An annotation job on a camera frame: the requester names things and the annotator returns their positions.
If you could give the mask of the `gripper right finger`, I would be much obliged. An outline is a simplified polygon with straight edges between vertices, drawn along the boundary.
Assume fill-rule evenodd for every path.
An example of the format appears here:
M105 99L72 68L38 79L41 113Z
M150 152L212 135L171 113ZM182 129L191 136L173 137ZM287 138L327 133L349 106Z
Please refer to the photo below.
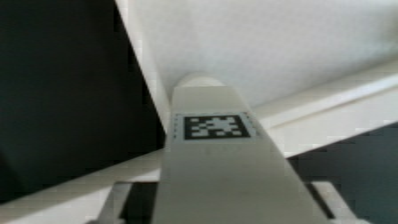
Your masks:
M358 217L349 207L343 196L329 181L313 181L310 186L320 202L326 204L326 210L331 212L331 224L372 224L372 222Z

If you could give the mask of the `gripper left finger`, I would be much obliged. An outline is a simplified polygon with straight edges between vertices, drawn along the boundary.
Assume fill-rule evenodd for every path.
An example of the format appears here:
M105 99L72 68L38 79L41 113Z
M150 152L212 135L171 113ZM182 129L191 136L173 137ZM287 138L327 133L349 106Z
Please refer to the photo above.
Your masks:
M157 182L116 182L100 215L86 224L152 224Z

